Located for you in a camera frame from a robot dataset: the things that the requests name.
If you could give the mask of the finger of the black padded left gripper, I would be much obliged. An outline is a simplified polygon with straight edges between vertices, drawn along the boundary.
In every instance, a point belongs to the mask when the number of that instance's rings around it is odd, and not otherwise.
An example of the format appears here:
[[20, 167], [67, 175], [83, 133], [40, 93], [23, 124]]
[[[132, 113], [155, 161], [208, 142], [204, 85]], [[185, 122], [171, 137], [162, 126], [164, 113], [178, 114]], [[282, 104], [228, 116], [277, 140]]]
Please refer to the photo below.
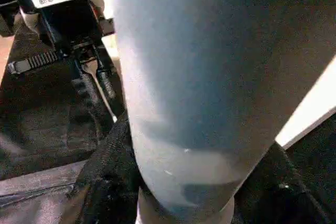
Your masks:
[[112, 82], [113, 74], [108, 70], [97, 70], [97, 79], [107, 99], [115, 99], [116, 92]]
[[72, 80], [72, 85], [78, 95], [81, 97], [85, 107], [90, 114], [95, 130], [98, 129], [96, 93], [94, 89], [94, 80], [91, 74], [82, 74]]

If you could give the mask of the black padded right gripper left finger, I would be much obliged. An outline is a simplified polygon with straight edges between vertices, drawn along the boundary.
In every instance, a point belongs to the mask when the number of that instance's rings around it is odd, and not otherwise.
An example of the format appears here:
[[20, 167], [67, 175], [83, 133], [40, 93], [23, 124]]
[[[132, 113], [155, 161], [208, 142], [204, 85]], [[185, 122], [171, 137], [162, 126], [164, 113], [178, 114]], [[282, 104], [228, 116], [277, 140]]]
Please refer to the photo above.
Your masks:
[[141, 181], [124, 113], [77, 177], [75, 192], [85, 197], [75, 222], [135, 223]]

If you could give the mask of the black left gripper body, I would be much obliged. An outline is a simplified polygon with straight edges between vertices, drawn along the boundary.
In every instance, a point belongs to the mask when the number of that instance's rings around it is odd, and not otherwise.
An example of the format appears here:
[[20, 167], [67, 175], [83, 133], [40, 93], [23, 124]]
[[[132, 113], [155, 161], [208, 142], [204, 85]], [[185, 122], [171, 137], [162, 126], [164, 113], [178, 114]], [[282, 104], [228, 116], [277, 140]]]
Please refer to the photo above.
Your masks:
[[37, 15], [40, 35], [56, 49], [94, 44], [114, 33], [103, 0], [17, 0], [24, 14]]

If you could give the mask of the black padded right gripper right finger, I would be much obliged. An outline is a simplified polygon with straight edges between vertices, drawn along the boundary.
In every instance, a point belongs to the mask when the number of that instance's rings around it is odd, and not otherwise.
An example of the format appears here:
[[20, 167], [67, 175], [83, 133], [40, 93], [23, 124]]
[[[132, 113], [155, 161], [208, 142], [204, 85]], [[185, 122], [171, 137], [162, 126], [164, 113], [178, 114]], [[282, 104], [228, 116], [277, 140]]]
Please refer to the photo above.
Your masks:
[[235, 195], [233, 223], [335, 223], [274, 143]]

